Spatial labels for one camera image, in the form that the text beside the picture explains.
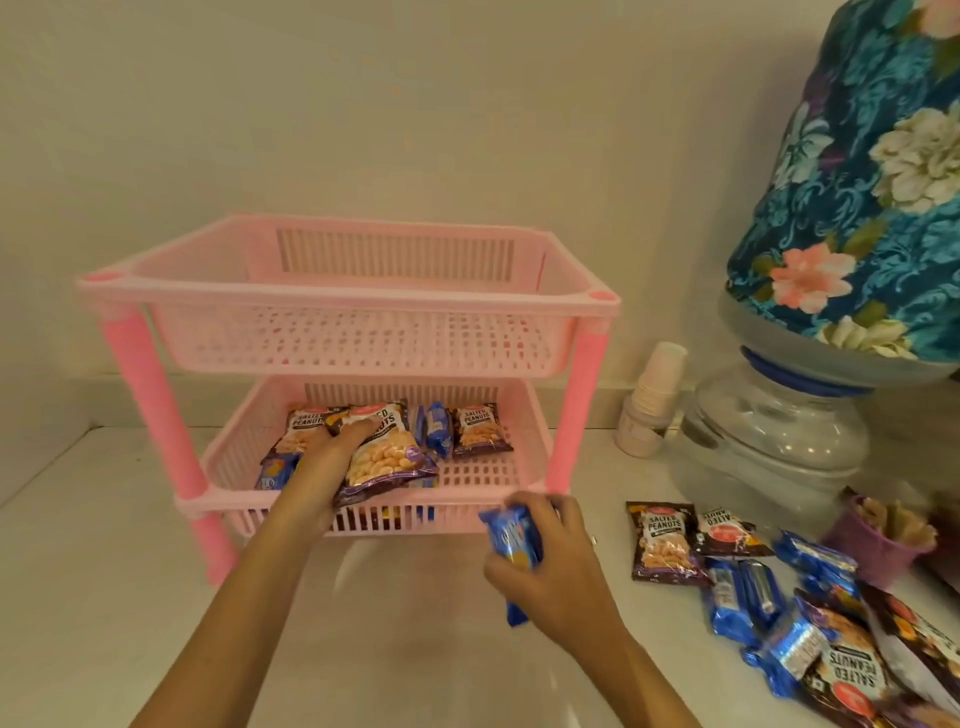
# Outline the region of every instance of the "pink plastic rack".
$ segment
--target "pink plastic rack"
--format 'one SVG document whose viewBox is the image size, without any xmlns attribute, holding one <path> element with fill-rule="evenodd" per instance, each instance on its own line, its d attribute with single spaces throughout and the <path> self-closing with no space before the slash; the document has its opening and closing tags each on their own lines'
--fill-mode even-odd
<svg viewBox="0 0 960 728">
<path fill-rule="evenodd" d="M 437 487 L 341 509 L 333 535 L 479 529 L 512 490 L 565 493 L 620 301 L 550 232 L 233 215 L 78 283 L 207 562 L 236 562 L 276 500 L 252 490 L 294 401 L 497 401 L 512 453 L 444 463 Z M 183 369 L 263 378 L 203 462 L 148 316 Z M 570 364 L 556 445 L 530 380 Z"/>
</svg>

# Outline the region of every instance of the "forearm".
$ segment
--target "forearm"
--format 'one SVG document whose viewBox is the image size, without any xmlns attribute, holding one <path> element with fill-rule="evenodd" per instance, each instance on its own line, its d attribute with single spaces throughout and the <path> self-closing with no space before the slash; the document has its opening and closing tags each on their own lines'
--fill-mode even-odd
<svg viewBox="0 0 960 728">
<path fill-rule="evenodd" d="M 318 525 L 281 497 L 132 728 L 242 728 L 273 659 Z"/>
<path fill-rule="evenodd" d="M 626 628 L 617 627 L 608 644 L 578 662 L 626 728 L 700 728 Z"/>
</svg>

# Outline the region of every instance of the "blue biscuit packet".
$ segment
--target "blue biscuit packet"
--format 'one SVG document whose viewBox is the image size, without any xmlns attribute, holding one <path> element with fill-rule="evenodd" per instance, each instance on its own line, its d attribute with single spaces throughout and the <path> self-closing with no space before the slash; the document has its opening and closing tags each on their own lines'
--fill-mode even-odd
<svg viewBox="0 0 960 728">
<path fill-rule="evenodd" d="M 782 561 L 803 572 L 801 583 L 807 592 L 827 600 L 847 616 L 866 617 L 854 583 L 857 564 L 850 556 L 790 531 L 782 532 L 774 542 L 774 551 Z"/>
<path fill-rule="evenodd" d="M 493 550 L 524 569 L 533 569 L 543 560 L 543 541 L 525 505 L 511 505 L 499 511 L 484 511 L 480 520 L 487 525 Z M 516 627 L 527 621 L 523 611 L 507 602 L 507 623 Z"/>
<path fill-rule="evenodd" d="M 420 449 L 424 453 L 424 459 L 430 464 L 431 470 L 436 469 L 436 463 L 434 458 L 430 456 L 430 451 L 426 443 L 426 411 L 423 409 L 423 405 L 417 408 L 417 417 L 414 420 L 413 426 L 414 439 L 417 440 L 417 445 L 420 446 Z M 436 477 L 425 477 L 420 480 L 414 480 L 410 483 L 411 488 L 435 488 L 437 485 Z"/>
<path fill-rule="evenodd" d="M 777 577 L 770 567 L 756 559 L 741 561 L 739 567 L 743 591 L 747 595 L 747 609 L 756 628 L 766 634 L 786 609 Z"/>
<path fill-rule="evenodd" d="M 743 576 L 733 561 L 707 559 L 707 574 L 713 586 L 704 590 L 710 626 L 714 634 L 756 646 L 759 639 L 747 610 Z"/>
<path fill-rule="evenodd" d="M 817 596 L 834 611 L 859 622 L 867 621 L 867 609 L 856 583 L 846 574 L 823 570 L 819 576 L 806 574 L 800 584 L 805 592 Z"/>
<path fill-rule="evenodd" d="M 426 446 L 446 460 L 453 451 L 453 426 L 450 413 L 435 401 L 426 410 Z"/>
<path fill-rule="evenodd" d="M 856 562 L 847 554 L 814 544 L 792 531 L 782 531 L 774 541 L 774 551 L 781 561 L 804 573 L 819 576 L 824 570 L 856 577 Z"/>
<path fill-rule="evenodd" d="M 260 463 L 260 476 L 253 489 L 256 491 L 282 491 L 300 462 L 300 452 L 271 452 Z"/>
<path fill-rule="evenodd" d="M 794 596 L 760 646 L 743 651 L 743 661 L 763 670 L 776 697 L 794 697 L 835 634 L 819 610 Z"/>
</svg>

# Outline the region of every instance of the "pink plastic leg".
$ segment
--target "pink plastic leg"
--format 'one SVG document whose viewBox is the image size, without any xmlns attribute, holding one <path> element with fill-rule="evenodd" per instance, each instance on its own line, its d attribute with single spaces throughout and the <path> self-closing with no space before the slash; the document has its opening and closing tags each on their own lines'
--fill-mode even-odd
<svg viewBox="0 0 960 728">
<path fill-rule="evenodd" d="M 578 325 L 564 408 L 560 413 L 560 425 L 546 471 L 546 489 L 550 493 L 567 493 L 570 490 L 570 477 L 577 463 L 580 443 L 584 439 L 590 401 L 610 340 L 609 330 L 609 319 L 581 319 Z"/>
<path fill-rule="evenodd" d="M 202 495 L 206 478 L 143 313 L 132 308 L 129 315 L 122 318 L 102 320 L 101 328 L 159 450 L 174 491 L 187 500 Z M 190 527 L 206 559 L 207 579 L 211 584 L 221 583 L 236 564 L 237 550 L 220 517 L 209 514 L 191 521 Z"/>
</svg>

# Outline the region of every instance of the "blue floral fabric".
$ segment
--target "blue floral fabric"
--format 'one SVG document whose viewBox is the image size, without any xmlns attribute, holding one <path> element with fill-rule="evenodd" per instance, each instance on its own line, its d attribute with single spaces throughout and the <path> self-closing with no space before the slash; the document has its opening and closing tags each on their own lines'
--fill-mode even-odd
<svg viewBox="0 0 960 728">
<path fill-rule="evenodd" d="M 837 12 L 727 290 L 829 346 L 960 361 L 960 0 Z"/>
</svg>

